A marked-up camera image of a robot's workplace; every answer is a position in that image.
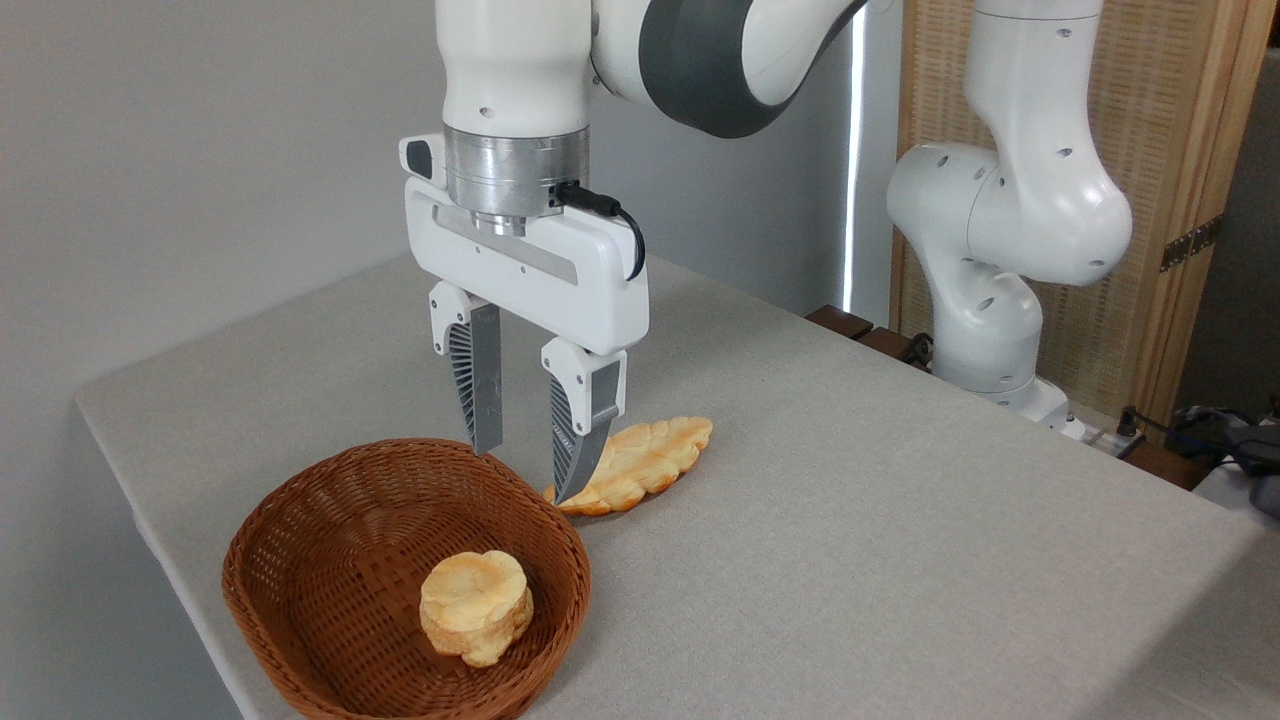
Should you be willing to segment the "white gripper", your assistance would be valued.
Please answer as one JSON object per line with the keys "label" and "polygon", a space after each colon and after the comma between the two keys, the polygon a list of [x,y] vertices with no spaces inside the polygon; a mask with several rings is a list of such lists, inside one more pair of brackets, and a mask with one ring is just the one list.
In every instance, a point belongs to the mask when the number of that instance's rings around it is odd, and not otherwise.
{"label": "white gripper", "polygon": [[625,413],[627,354],[618,351],[649,331],[648,275],[628,277],[632,229],[570,208],[527,220],[521,237],[493,234],[422,178],[407,181],[404,208],[416,261],[443,279],[430,292],[433,345],[449,360],[477,456],[503,442],[499,307],[559,336],[541,361],[550,374],[552,502],[563,503],[585,489]]}

